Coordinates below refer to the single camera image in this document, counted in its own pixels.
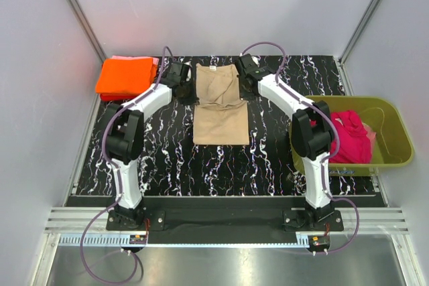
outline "orange folded cloth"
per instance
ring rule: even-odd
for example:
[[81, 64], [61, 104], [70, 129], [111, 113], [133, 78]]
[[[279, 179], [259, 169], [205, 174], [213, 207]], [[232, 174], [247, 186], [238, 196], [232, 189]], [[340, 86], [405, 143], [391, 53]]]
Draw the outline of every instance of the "orange folded cloth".
[[95, 92], [98, 94], [137, 96], [154, 82], [157, 66], [152, 58], [105, 60]]

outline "marble-patterned table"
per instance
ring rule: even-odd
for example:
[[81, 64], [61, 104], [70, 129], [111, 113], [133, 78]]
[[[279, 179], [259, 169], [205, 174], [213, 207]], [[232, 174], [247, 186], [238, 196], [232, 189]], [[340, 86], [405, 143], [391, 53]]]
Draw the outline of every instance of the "marble-patterned table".
[[[203, 66], [232, 64], [233, 56], [179, 57]], [[281, 56], [260, 56], [277, 70]], [[342, 95], [341, 77], [332, 56], [289, 56], [282, 79], [304, 95]], [[77, 195], [115, 193], [112, 171], [101, 156], [101, 103], [90, 139]], [[140, 188], [146, 196], [287, 196], [302, 195], [306, 180], [293, 166], [288, 118], [265, 98], [248, 102], [248, 146], [197, 146], [192, 142], [193, 107], [172, 102], [145, 124], [139, 162]], [[371, 194], [370, 177], [333, 177], [334, 194]]]

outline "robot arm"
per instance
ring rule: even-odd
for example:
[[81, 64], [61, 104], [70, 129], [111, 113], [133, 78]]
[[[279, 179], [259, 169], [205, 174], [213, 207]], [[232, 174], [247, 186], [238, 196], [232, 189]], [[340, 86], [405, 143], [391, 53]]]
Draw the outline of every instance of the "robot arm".
[[[322, 164], [322, 160], [329, 154], [333, 133], [326, 121], [308, 107], [313, 105], [329, 116], [326, 103], [314, 103], [281, 80], [276, 80], [275, 75], [260, 68], [249, 54], [241, 56], [235, 65], [242, 88], [254, 95], [268, 98], [292, 119], [292, 145], [303, 158], [306, 172], [308, 220], [318, 222], [331, 215], [334, 209], [328, 197], [328, 161]], [[168, 72], [164, 73], [161, 84], [156, 89], [155, 87], [153, 85], [147, 90], [152, 91], [150, 95], [143, 93], [131, 102], [124, 103], [134, 104], [113, 123], [106, 141], [107, 153], [119, 166], [123, 185], [123, 195], [115, 212], [135, 224], [141, 224], [144, 218], [141, 205], [143, 198], [137, 176], [137, 158], [143, 151], [144, 121], [171, 102], [173, 97], [182, 104], [195, 104], [198, 100], [195, 82], [187, 64], [174, 62]], [[122, 106], [118, 104], [109, 105], [105, 122], [108, 123], [119, 109]], [[119, 186], [117, 171], [114, 171], [116, 187]]]
[[[275, 75], [270, 74], [262, 78], [258, 82], [258, 92], [261, 96], [268, 98], [275, 105], [279, 107], [290, 119], [293, 118], [294, 113], [298, 110], [305, 111], [307, 107], [302, 104], [306, 101], [309, 104], [314, 102], [308, 98], [303, 97], [293, 90], [297, 96], [300, 97], [300, 101], [294, 97], [285, 93], [275, 81]], [[306, 172], [306, 201], [314, 209], [323, 208], [330, 203], [330, 199], [323, 191], [322, 188], [322, 166], [321, 160], [328, 156], [328, 152], [321, 153], [316, 156], [316, 159], [311, 160], [308, 157], [303, 157], [304, 169]], [[324, 179], [326, 180], [326, 187], [329, 187], [329, 175], [328, 175], [328, 160], [324, 164]]]
[[267, 68], [260, 68], [250, 54], [240, 56], [235, 66], [242, 88], [268, 98], [292, 120], [292, 146], [302, 157], [306, 173], [308, 221], [318, 222], [330, 216], [334, 208], [328, 197], [330, 191], [327, 157], [334, 133], [327, 122], [309, 107], [317, 108], [330, 118], [328, 105], [325, 102], [315, 103], [302, 96], [281, 79], [276, 79], [276, 75]]
[[195, 104], [195, 83], [189, 64], [173, 62], [159, 83], [152, 84], [143, 94], [133, 100], [110, 104], [103, 117], [104, 127], [125, 105], [129, 108], [115, 119], [106, 139], [106, 153], [117, 165], [113, 171], [115, 187], [119, 191], [121, 178], [123, 194], [113, 210], [114, 215], [128, 223], [143, 223], [143, 197], [139, 189], [137, 159], [144, 146], [144, 122], [157, 110], [166, 106], [175, 97], [181, 104]]

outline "gray wall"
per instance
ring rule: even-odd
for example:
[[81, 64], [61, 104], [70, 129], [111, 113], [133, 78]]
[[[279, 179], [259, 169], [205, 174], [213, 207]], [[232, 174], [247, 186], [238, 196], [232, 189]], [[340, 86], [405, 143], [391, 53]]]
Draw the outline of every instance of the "gray wall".
[[79, 1], [108, 55], [159, 55], [164, 45], [177, 55], [237, 55], [271, 40], [289, 54], [339, 56], [370, 0]]
[[383, 0], [346, 62], [355, 94], [381, 96], [400, 110], [416, 156], [383, 174], [389, 201], [404, 209], [429, 280], [429, 6], [428, 0]]
[[100, 68], [66, 0], [0, 0], [0, 285], [26, 285]]

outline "plastic basket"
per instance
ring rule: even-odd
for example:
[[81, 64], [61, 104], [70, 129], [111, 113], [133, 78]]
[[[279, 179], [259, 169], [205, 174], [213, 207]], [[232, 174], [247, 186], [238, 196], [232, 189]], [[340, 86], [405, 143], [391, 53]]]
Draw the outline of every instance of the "plastic basket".
[[[371, 163], [329, 163], [330, 175], [361, 175], [378, 173], [379, 169], [402, 167], [414, 156], [410, 137], [397, 109], [389, 102], [371, 96], [307, 96], [315, 102], [323, 100], [331, 112], [354, 110], [363, 123], [377, 133]], [[304, 173], [302, 158], [292, 148], [295, 168]]]

